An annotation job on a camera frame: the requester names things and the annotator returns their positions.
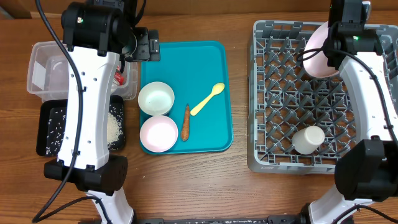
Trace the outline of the red wrapper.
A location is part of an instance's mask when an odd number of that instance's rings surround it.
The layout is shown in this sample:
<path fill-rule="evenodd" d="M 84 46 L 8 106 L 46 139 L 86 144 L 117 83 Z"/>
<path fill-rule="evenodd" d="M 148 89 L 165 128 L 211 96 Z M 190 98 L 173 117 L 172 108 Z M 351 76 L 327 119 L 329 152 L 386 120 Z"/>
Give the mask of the red wrapper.
<path fill-rule="evenodd" d="M 125 78 L 123 77 L 122 72 L 120 71 L 121 67 L 118 65 L 114 74 L 113 83 L 117 86 L 121 86 L 124 84 Z"/>

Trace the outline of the cream white bowl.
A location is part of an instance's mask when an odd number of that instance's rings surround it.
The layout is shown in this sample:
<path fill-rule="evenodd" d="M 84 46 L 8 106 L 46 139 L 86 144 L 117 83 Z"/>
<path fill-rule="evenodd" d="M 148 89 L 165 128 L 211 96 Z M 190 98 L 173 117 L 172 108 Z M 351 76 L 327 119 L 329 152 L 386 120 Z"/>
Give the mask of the cream white bowl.
<path fill-rule="evenodd" d="M 138 105 L 150 116 L 166 115 L 174 105 L 173 89 L 164 82 L 151 82 L 139 92 Z"/>

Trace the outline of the pink white bowl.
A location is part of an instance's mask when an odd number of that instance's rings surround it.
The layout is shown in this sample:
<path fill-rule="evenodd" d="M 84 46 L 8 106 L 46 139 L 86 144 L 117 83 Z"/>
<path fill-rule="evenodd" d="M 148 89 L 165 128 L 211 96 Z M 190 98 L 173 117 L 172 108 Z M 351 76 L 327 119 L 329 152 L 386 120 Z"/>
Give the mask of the pink white bowl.
<path fill-rule="evenodd" d="M 152 116 L 141 126 L 139 137 L 148 151 L 165 152 L 177 142 L 178 127 L 168 116 Z"/>

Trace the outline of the white rice pile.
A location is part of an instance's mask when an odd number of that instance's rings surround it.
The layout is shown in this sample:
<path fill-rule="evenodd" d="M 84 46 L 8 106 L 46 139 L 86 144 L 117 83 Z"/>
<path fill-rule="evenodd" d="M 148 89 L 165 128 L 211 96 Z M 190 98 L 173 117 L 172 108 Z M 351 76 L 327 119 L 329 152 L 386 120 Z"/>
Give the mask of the white rice pile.
<path fill-rule="evenodd" d="M 48 131 L 45 143 L 45 156 L 56 156 L 60 151 L 66 123 L 66 107 L 50 110 Z M 124 105 L 113 103 L 109 106 L 107 123 L 107 145 L 110 151 L 124 147 Z"/>

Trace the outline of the white round plate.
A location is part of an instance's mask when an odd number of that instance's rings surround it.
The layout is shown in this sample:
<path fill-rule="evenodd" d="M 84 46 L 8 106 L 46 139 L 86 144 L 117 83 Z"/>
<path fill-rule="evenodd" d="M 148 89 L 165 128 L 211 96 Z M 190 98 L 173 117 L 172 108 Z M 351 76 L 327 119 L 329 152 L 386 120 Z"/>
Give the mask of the white round plate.
<path fill-rule="evenodd" d="M 328 36 L 328 22 L 322 24 L 309 38 L 305 51 L 321 48 Z M 337 75 L 338 71 L 334 67 L 327 66 L 327 57 L 321 50 L 314 57 L 304 60 L 303 67 L 306 72 L 315 78 L 326 78 Z"/>

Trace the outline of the white plastic cup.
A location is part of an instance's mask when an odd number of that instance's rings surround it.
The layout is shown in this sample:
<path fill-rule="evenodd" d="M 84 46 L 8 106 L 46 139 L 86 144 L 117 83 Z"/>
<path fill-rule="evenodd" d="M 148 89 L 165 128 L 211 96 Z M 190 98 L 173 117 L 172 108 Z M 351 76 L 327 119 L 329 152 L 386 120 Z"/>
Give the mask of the white plastic cup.
<path fill-rule="evenodd" d="M 325 140 L 325 133 L 318 126 L 297 131 L 292 137 L 295 150 L 304 155 L 313 153 Z"/>

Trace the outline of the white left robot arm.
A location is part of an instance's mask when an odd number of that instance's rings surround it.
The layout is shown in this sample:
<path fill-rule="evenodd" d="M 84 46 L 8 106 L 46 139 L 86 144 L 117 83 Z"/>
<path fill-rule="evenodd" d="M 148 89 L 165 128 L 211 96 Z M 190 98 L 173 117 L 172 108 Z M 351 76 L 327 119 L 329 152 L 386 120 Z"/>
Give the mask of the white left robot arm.
<path fill-rule="evenodd" d="M 68 60 L 66 125 L 46 178 L 73 183 L 93 201 L 103 223 L 134 223 L 123 184 L 128 161 L 109 152 L 107 123 L 114 75 L 127 62 L 160 60 L 159 33 L 138 23 L 137 1 L 72 2 L 55 41 Z"/>

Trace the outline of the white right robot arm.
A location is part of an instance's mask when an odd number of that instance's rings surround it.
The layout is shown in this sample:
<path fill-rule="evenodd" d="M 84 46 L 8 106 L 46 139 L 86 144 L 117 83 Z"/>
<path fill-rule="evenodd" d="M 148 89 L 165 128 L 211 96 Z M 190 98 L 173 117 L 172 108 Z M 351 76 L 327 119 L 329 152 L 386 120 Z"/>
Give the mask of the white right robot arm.
<path fill-rule="evenodd" d="M 308 223 L 343 223 L 361 208 L 397 196 L 397 113 L 384 76 L 383 48 L 367 29 L 371 4 L 332 0 L 329 18 L 298 55 L 317 78 L 339 75 L 347 87 L 356 144 L 335 166 L 334 186 L 302 210 Z"/>

